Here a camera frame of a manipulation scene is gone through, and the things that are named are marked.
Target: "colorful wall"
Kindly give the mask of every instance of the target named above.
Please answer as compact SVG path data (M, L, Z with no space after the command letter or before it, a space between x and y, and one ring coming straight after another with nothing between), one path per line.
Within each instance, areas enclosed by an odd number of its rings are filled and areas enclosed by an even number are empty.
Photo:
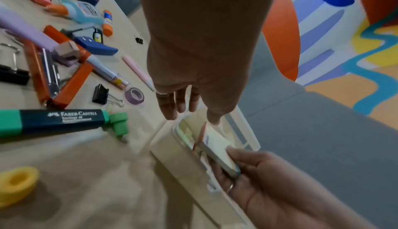
M398 0L275 0L263 33L285 77L398 129Z

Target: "pink pen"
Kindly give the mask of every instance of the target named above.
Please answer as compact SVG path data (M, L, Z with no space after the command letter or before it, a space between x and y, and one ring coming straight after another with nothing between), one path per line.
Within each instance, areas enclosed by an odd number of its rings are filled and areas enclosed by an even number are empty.
M152 79L139 68L130 56L123 56L122 59L153 92L156 92Z

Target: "table surface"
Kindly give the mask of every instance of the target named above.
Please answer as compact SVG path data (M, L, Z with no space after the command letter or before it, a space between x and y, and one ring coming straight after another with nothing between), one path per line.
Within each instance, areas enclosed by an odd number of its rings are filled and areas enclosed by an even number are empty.
M38 29L57 29L75 24L49 15L29 0L0 0ZM129 115L128 142L116 140L103 129L33 138L0 141L0 171L21 166L40 170L41 180L26 200L0 210L0 228L215 228L150 154L147 144L163 126L155 94L122 61L130 55L146 71L148 43L137 44L136 28L114 0L100 0L99 11L113 14L114 35L104 43L119 49L111 57L99 56L145 95L145 102L126 102L114 111ZM12 44L0 35L0 42ZM2 48L2 64L11 65L11 50ZM18 68L27 69L24 54L17 56ZM62 76L75 68L61 68ZM91 102L94 87L101 83L109 93L122 97L122 91L92 73L68 109L98 109ZM32 81L27 86L0 83L1 109L40 109Z

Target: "orange stapler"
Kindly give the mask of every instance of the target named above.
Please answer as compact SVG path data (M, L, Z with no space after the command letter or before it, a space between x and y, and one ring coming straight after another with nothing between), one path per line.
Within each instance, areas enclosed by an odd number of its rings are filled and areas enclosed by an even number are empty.
M52 26L47 26L46 29L44 33L58 43L70 40ZM66 85L61 88L58 69L52 60L51 52L37 47L29 40L25 40L24 49L39 102L45 106L66 108L92 72L92 65L85 62L91 54L79 46L81 50L79 61L82 64Z

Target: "open container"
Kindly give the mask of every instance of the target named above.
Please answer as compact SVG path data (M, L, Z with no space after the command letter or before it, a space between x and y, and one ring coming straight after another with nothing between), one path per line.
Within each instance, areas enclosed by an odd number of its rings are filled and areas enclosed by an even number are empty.
M193 150L207 121L206 111L202 107L194 113L180 114L175 121L166 122L152 139L151 151L215 222L220 225L250 223L243 211L221 191L204 152ZM236 148L254 151L260 148L238 107L222 117L219 126L213 127Z

